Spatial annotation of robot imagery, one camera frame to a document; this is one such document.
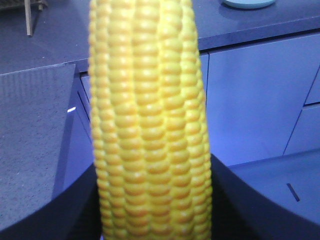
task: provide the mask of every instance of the cabinet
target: cabinet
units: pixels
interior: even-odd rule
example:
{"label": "cabinet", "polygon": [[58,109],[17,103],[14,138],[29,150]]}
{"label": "cabinet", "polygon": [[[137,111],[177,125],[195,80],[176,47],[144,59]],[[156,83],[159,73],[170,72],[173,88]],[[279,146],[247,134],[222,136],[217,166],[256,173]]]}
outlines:
{"label": "cabinet", "polygon": [[320,69],[305,104],[320,103]]}
{"label": "cabinet", "polygon": [[209,54],[211,153],[226,166],[282,156],[320,65],[320,34]]}
{"label": "cabinet", "polygon": [[285,154],[320,148],[320,104],[305,107],[296,123]]}

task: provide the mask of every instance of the chair leg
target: chair leg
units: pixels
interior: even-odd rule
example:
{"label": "chair leg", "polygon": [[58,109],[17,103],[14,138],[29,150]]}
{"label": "chair leg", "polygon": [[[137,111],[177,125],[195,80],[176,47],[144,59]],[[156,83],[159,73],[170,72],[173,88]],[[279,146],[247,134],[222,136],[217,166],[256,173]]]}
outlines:
{"label": "chair leg", "polygon": [[30,0],[24,0],[26,34],[32,36],[32,18]]}

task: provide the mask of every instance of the corn cob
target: corn cob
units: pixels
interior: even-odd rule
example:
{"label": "corn cob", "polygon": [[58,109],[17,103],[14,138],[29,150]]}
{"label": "corn cob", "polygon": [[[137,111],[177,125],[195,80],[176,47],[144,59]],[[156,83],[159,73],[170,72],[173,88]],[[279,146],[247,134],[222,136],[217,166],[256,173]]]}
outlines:
{"label": "corn cob", "polygon": [[92,0],[91,128],[106,240],[211,239],[205,94],[190,0]]}

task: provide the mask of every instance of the plate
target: plate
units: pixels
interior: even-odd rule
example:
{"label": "plate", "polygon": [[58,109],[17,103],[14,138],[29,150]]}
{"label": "plate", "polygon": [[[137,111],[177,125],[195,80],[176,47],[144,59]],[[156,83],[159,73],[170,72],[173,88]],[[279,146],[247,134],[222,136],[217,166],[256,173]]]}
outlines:
{"label": "plate", "polygon": [[273,4],[276,0],[223,0],[223,2],[237,9],[259,9]]}

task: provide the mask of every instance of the countertop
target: countertop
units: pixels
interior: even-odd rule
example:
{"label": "countertop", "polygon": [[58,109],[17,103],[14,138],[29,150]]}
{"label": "countertop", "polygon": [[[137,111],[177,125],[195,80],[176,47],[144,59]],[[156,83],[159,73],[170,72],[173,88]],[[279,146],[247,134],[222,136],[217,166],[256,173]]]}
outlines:
{"label": "countertop", "polygon": [[[48,0],[32,8],[34,35],[26,34],[23,8],[0,14],[0,74],[61,63],[88,70],[89,0]],[[276,0],[256,10],[227,7],[222,0],[194,0],[201,51],[320,28],[319,0]]]}
{"label": "countertop", "polygon": [[74,71],[0,75],[0,232],[52,200]]}
{"label": "countertop", "polygon": [[319,0],[276,0],[253,10],[228,7],[222,0],[194,0],[193,8],[200,50],[320,28]]}

